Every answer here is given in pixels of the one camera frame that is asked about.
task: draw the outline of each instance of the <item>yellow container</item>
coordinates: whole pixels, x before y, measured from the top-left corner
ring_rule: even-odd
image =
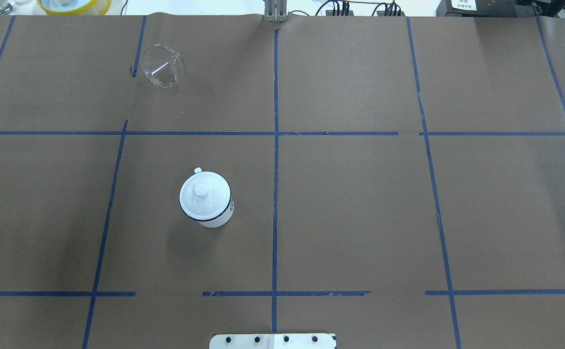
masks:
[[[57,0],[37,0],[37,4],[47,14],[67,15],[103,15],[108,11],[112,0],[72,0],[69,5],[63,6]]]

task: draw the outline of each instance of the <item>white cap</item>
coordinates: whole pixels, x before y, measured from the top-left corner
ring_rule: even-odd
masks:
[[[227,180],[215,172],[194,169],[179,191],[181,210],[196,221],[211,221],[218,218],[231,201],[231,188]]]

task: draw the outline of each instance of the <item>gray metal bracket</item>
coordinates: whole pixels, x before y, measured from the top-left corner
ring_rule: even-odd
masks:
[[[287,22],[287,0],[265,0],[265,22]]]

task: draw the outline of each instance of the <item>white label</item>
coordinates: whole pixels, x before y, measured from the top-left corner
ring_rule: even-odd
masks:
[[[476,11],[476,0],[451,0],[451,5],[455,9]]]

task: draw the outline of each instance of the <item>glass cup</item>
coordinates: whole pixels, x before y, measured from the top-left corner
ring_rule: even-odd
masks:
[[[181,57],[168,46],[156,44],[146,49],[141,66],[147,78],[157,86],[171,88],[181,80]]]

